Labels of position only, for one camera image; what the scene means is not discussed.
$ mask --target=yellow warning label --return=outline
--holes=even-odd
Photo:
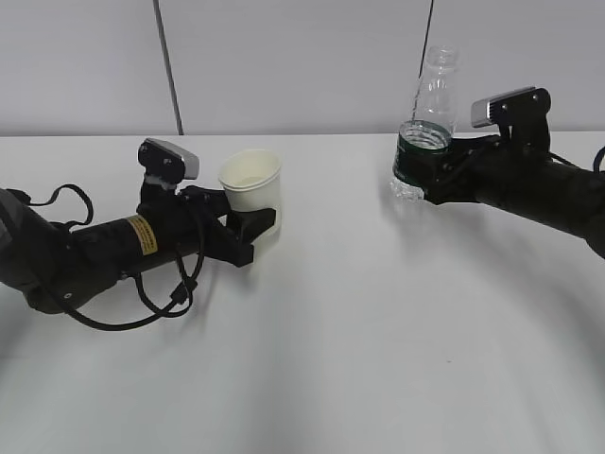
[[[147,222],[147,219],[136,215],[126,218],[126,220],[132,226],[139,238],[143,255],[150,255],[151,253],[158,252],[158,241],[155,239],[155,235],[153,230],[151,230],[151,226]]]

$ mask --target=black cable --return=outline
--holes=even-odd
[[[595,156],[595,160],[593,161],[593,171],[595,173],[601,172],[601,163],[603,162],[603,156],[605,156],[605,147],[598,151]]]
[[[72,191],[74,191],[82,199],[82,201],[86,205],[86,209],[88,210],[86,219],[83,222],[79,222],[77,220],[70,220],[63,224],[65,226],[65,228],[67,230],[70,230],[72,227],[75,227],[76,225],[84,226],[84,225],[90,224],[93,221],[93,217],[95,216],[95,209],[93,207],[93,201],[91,201],[91,198],[88,197],[88,194],[86,194],[82,188],[80,188],[79,186],[76,186],[75,184],[69,183],[69,184],[64,184],[63,186],[59,186],[57,189],[55,189],[53,191],[52,195],[50,196],[50,199],[48,199],[48,201],[45,201],[42,203],[32,203],[31,198],[28,196],[28,194],[26,194],[24,191],[20,191],[18,189],[8,189],[8,192],[10,192],[10,194],[15,196],[15,198],[18,201],[20,201],[21,203],[23,203],[24,205],[47,206],[47,205],[51,205],[55,201],[57,201],[57,198],[59,197],[59,193],[62,191],[62,189],[71,189]]]
[[[574,163],[567,161],[565,158],[562,158],[558,154],[548,152],[548,157],[550,157],[551,159],[554,159],[555,161],[559,161],[560,163],[565,164],[566,166],[578,168],[578,166],[576,166]]]
[[[186,314],[189,311],[191,305],[193,304],[193,291],[198,286],[197,279],[199,273],[201,272],[201,267],[204,261],[205,236],[203,222],[199,218],[199,214],[193,208],[191,208],[191,206],[185,204],[185,208],[196,224],[196,231],[198,233],[198,260],[196,261],[196,266],[194,267],[191,276],[189,276],[187,275],[184,263],[182,262],[181,255],[178,251],[175,251],[175,261],[177,262],[179,274],[181,275],[181,283],[175,288],[175,290],[170,296],[173,301],[177,301],[179,304],[182,304],[184,302],[183,292],[186,292],[186,298],[189,302],[187,307],[176,312],[170,312],[163,308],[157,307],[153,302],[151,302],[151,300],[147,297],[147,294],[145,293],[145,288],[143,286],[143,277],[141,276],[141,274],[133,276],[137,292],[139,293],[139,298],[141,299],[143,304],[154,314],[166,318],[177,318]]]

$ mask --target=robotic arm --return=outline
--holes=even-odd
[[[550,152],[546,114],[550,95],[527,87],[473,104],[476,128],[497,125],[500,135],[454,139],[441,155],[404,153],[400,159],[424,198],[434,204],[486,203],[584,238],[605,258],[605,154],[584,170]]]
[[[121,331],[186,313],[204,256],[237,267],[252,262],[251,242],[273,225],[275,210],[235,212],[223,191],[197,186],[177,192],[183,180],[197,178],[199,160],[173,144],[147,139],[139,148],[139,163],[146,172],[136,215],[74,232],[72,227],[87,225],[93,217],[90,199],[77,186],[66,184],[49,202],[37,205],[22,191],[0,189],[0,282],[21,290],[28,304],[41,312],[65,312],[93,328]],[[48,222],[30,208],[52,203],[65,188],[86,203],[86,221]],[[219,219],[225,216],[223,224]],[[193,253],[198,261],[188,275],[182,258]],[[158,307],[145,294],[142,273],[173,261],[181,282],[170,303]],[[129,277],[153,315],[107,324],[78,312],[98,293]],[[172,310],[186,301],[185,308]]]
[[[473,125],[495,124],[499,135],[454,139],[439,154],[403,153],[397,166],[432,203],[486,203],[584,238],[605,258],[605,175],[599,169],[605,148],[593,170],[551,153],[549,109],[550,95],[542,88],[483,99],[473,105]],[[251,243],[274,224],[274,210],[239,213],[223,191],[197,186],[177,192],[183,180],[197,178],[199,162],[173,144],[147,139],[139,148],[139,163],[146,172],[136,214],[96,226],[88,226],[90,199],[72,184],[43,204],[52,203],[62,189],[74,190],[89,209],[84,222],[48,222],[30,208],[41,204],[31,203],[26,193],[0,189],[0,282],[22,291],[41,312],[64,312],[96,329],[122,331],[186,313],[204,256],[237,267],[252,262]],[[76,225],[84,228],[71,232]],[[194,253],[198,260],[189,275],[182,258]],[[181,282],[170,302],[159,307],[146,296],[142,274],[169,262],[176,263]],[[129,277],[152,315],[108,324],[78,311]]]

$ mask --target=plastic bottle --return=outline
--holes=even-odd
[[[446,152],[456,126],[456,87],[458,52],[442,46],[432,46],[426,54],[418,90],[414,96],[411,119],[401,125],[397,154],[390,186],[396,197],[420,200],[424,191],[399,164],[407,152]]]

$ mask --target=paper cup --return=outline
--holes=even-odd
[[[280,193],[280,158],[267,149],[245,149],[232,156],[218,172],[218,180],[225,189],[229,205],[234,211],[275,210],[275,225],[260,235],[271,236],[282,225],[282,198]]]

